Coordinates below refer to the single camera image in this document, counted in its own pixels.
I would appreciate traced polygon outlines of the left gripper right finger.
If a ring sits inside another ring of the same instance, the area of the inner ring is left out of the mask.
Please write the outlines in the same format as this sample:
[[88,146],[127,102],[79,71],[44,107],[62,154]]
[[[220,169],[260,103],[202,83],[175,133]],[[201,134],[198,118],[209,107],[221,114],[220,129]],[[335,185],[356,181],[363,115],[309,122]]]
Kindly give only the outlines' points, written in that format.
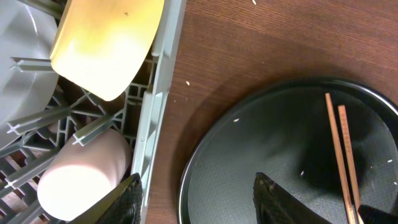
[[262,172],[257,172],[253,202],[258,224],[330,224]]

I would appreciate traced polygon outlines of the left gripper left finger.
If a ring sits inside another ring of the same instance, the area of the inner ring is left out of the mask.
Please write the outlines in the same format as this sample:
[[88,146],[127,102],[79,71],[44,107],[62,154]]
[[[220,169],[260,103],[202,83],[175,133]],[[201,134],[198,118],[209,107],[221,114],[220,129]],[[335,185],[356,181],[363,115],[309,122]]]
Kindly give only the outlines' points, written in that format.
[[142,182],[135,173],[69,224],[138,224],[141,222]]

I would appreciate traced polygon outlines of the pink cup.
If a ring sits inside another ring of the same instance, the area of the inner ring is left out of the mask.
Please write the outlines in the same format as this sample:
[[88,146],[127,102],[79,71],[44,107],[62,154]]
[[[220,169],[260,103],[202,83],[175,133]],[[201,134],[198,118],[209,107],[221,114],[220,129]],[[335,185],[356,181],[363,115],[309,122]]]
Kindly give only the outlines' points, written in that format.
[[113,129],[85,146],[71,137],[40,178],[38,201],[54,218],[72,221],[120,183],[130,162],[129,144]]

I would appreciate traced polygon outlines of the wooden chopstick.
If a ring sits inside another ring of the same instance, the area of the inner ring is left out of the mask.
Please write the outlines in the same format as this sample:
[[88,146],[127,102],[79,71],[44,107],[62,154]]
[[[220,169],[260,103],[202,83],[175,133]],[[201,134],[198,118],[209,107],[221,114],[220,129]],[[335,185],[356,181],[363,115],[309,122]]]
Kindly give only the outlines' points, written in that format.
[[343,134],[343,142],[346,151],[346,160],[348,163],[348,170],[349,170],[349,177],[351,181],[351,188],[353,192],[354,198],[354,206],[357,214],[357,219],[359,224],[364,224],[360,214],[359,214],[359,206],[360,206],[360,194],[359,194],[359,187],[358,187],[358,180],[356,176],[356,169],[354,164],[354,157],[353,157],[353,150],[351,145],[351,138],[349,135],[349,126],[348,126],[348,119],[346,114],[345,105],[338,106],[338,114],[341,124],[341,131]]
[[342,188],[342,192],[343,192],[343,200],[344,200],[344,205],[345,205],[345,209],[346,209],[346,215],[347,215],[349,224],[356,224],[354,208],[351,203],[351,195],[350,195],[350,191],[349,191],[345,163],[344,163],[342,148],[341,148],[341,144],[340,144],[340,137],[339,137],[338,128],[337,128],[337,124],[336,124],[336,118],[335,118],[335,113],[334,113],[334,109],[333,109],[333,104],[332,104],[331,96],[329,93],[325,94],[325,100],[326,100],[326,107],[327,107],[328,117],[329,117],[329,122],[330,122],[331,134],[332,134],[332,138],[333,138],[333,146],[334,146],[334,150],[335,150],[336,161],[338,164],[338,172],[339,172],[341,188]]

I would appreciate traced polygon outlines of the yellow bowl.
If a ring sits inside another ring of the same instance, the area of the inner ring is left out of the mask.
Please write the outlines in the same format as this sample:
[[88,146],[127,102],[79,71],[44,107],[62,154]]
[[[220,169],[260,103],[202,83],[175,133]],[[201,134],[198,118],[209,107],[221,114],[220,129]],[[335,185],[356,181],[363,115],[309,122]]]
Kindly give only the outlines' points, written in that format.
[[163,8],[163,0],[69,0],[51,67],[102,100],[114,100],[143,64]]

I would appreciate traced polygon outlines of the grey plate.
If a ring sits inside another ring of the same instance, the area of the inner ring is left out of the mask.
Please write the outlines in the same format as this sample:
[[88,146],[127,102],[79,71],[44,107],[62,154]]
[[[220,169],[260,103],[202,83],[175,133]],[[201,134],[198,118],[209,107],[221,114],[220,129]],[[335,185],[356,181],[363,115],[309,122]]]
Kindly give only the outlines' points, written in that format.
[[19,137],[7,122],[44,110],[58,82],[54,73],[13,68],[13,58],[49,59],[56,32],[52,16],[19,1],[1,0],[1,148]]

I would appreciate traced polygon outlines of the grey dishwasher rack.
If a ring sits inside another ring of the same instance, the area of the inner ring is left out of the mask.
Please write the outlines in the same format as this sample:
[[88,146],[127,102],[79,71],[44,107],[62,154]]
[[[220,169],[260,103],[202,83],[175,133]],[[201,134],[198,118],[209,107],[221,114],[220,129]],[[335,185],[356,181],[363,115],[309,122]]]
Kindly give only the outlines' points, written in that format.
[[[57,30],[67,5],[54,1],[19,2],[52,16]],[[57,74],[51,67],[50,56],[47,60],[13,58],[13,68],[21,72],[54,73],[58,82],[44,110],[7,122],[10,132],[19,137],[1,148],[1,197],[14,193],[25,209],[16,211],[1,202],[2,223],[30,223],[40,217],[50,223],[65,223],[41,207],[37,198],[40,178],[71,137],[85,146],[108,129],[122,134],[131,148],[131,162],[120,183],[135,173],[140,175],[143,189],[140,223],[144,223],[185,5],[184,0],[164,1],[161,20],[143,64],[129,86],[112,101],[104,101]]]

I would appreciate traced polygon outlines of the round black tray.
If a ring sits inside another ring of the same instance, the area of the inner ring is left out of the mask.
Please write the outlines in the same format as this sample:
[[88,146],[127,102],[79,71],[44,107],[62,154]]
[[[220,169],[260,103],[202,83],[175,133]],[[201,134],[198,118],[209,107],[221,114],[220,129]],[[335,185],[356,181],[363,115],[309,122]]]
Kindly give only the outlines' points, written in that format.
[[239,102],[203,136],[181,179],[180,223],[255,223],[262,172],[331,223],[346,223],[325,94],[348,118],[361,203],[397,213],[397,106],[337,78],[292,80]]

